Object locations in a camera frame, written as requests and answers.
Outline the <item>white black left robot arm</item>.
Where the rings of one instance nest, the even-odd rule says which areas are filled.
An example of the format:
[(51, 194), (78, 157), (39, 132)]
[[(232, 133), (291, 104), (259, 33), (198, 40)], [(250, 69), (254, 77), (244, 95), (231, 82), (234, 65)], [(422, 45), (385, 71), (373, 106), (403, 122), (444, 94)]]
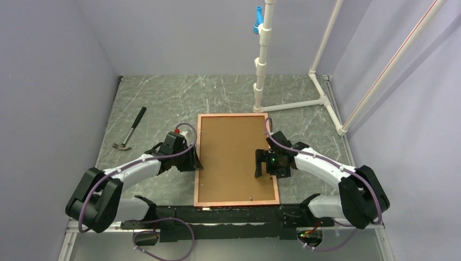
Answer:
[(196, 152), (196, 142), (188, 142), (176, 130), (128, 163), (112, 169), (92, 167), (86, 170), (65, 207), (65, 214), (78, 222), (81, 233), (102, 233), (112, 223), (125, 221), (150, 228), (158, 218), (157, 205), (144, 196), (127, 200), (122, 194), (172, 167), (180, 172), (203, 168)]

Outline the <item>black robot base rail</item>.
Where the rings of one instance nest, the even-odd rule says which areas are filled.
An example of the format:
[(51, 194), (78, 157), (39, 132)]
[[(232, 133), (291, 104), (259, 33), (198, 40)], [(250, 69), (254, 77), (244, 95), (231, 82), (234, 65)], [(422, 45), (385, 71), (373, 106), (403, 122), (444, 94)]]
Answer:
[(278, 238), (295, 240), (303, 228), (332, 227), (328, 217), (316, 218), (299, 204), (214, 207), (158, 206), (147, 223), (131, 219), (121, 229), (155, 229), (162, 243), (190, 239)]

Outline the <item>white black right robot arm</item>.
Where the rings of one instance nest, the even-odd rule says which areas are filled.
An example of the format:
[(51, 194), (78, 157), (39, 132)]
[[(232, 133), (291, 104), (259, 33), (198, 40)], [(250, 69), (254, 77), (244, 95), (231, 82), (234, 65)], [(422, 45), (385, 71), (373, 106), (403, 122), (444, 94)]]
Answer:
[(337, 196), (313, 194), (303, 200), (300, 220), (307, 226), (324, 218), (344, 219), (358, 229), (379, 223), (390, 201), (372, 168), (354, 167), (328, 158), (303, 142), (293, 144), (281, 132), (266, 139), (269, 149), (255, 151), (255, 178), (266, 173), (288, 178), (291, 170), (310, 173), (338, 190)]

